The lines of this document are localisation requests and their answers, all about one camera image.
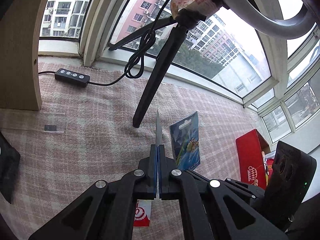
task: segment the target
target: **tripod leg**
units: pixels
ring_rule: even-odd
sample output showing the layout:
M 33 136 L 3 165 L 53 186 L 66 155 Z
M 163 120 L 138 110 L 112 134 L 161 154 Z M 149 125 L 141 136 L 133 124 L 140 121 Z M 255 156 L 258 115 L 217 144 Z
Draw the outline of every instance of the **tripod leg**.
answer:
M 171 30 L 167 42 L 160 51 L 156 65 L 153 68 L 148 83 L 140 98 L 136 112 L 134 113 L 132 120 L 134 127 L 138 128 L 140 126 L 143 117 L 164 78 L 164 75 L 167 73 L 172 60 L 187 37 L 186 32 L 187 29 L 183 26 L 177 26 Z

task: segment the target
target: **red box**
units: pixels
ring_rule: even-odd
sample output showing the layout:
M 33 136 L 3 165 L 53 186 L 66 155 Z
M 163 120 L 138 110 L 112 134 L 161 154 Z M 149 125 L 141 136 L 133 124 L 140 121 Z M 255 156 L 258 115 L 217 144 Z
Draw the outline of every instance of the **red box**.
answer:
M 262 135 L 254 129 L 236 139 L 241 181 L 254 184 L 263 189 L 267 187 L 265 165 L 262 151 L 270 152 L 269 144 Z

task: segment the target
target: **black cable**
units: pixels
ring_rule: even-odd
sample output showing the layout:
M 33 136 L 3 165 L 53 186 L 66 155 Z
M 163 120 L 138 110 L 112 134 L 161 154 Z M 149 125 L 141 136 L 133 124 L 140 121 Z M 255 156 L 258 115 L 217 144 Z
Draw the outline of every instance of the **black cable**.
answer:
M 42 72 L 39 72 L 38 75 L 41 75 L 41 74 L 46 74 L 46 73 L 55 73 L 55 71 L 42 71 Z
M 140 78 L 144 72 L 144 56 L 146 52 L 155 44 L 156 42 L 156 32 L 154 30 L 157 21 L 160 18 L 161 13 L 163 12 L 164 8 L 168 4 L 170 0 L 165 0 L 164 4 L 160 8 L 160 11 L 158 12 L 156 19 L 154 20 L 153 24 L 151 25 L 151 28 L 148 32 L 145 32 L 141 36 L 140 44 L 138 50 L 129 58 L 128 63 L 124 67 L 124 73 L 115 81 L 108 83 L 108 84 L 101 84 L 101 83 L 95 83 L 95 82 L 89 82 L 89 84 L 96 85 L 96 86 L 111 86 L 117 83 L 119 80 L 121 80 L 123 77 L 127 78 Z M 140 70 L 136 75 L 132 75 L 131 69 L 139 63 L 141 60 Z

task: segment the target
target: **glass pane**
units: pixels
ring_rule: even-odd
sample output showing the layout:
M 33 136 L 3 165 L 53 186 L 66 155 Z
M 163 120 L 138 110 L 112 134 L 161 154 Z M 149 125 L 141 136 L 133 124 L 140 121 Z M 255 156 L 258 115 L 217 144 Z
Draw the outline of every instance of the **glass pane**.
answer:
M 283 14 L 284 20 L 290 19 L 297 15 L 302 7 L 302 0 L 279 0 L 281 11 Z M 287 40 L 288 45 L 288 57 L 305 41 L 309 36 L 313 28 L 305 35 L 300 38 Z
M 320 71 L 285 104 L 296 127 L 312 116 L 320 108 Z
M 262 97 L 257 99 L 254 103 L 252 103 L 255 107 L 260 107 L 266 102 L 268 102 L 270 99 L 272 99 L 275 96 L 274 89 L 269 90 L 266 94 L 264 94 Z
M 293 84 L 313 64 L 319 54 L 320 46 L 318 41 L 309 54 L 290 72 L 287 87 Z
M 278 106 L 271 113 L 264 116 L 263 120 L 267 126 L 272 142 L 280 140 L 291 132 L 281 106 Z
M 135 28 L 153 22 L 163 4 L 163 0 L 130 0 L 111 43 L 115 44 Z M 161 17 L 170 15 L 168 4 Z M 158 55 L 173 27 L 168 26 L 156 33 L 156 43 L 148 53 Z M 139 44 L 140 39 L 137 39 L 126 47 L 137 49 Z M 173 62 L 212 79 L 241 97 L 270 77 L 268 62 L 255 29 L 225 8 L 188 33 Z
M 79 38 L 89 0 L 48 0 L 40 36 Z M 63 17 L 64 21 L 55 19 Z

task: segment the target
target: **sky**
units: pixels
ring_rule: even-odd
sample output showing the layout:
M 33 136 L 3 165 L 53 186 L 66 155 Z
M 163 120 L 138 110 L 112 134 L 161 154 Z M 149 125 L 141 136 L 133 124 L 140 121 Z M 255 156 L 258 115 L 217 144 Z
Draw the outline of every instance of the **sky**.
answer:
M 279 0 L 284 19 L 290 19 L 301 9 L 301 0 Z M 258 60 L 265 58 L 262 45 L 255 29 L 244 22 L 231 10 L 221 8 L 216 13 L 226 24 L 225 30 L 232 34 L 247 54 L 253 54 Z M 305 40 L 308 33 L 300 38 L 288 40 L 288 56 L 290 56 Z

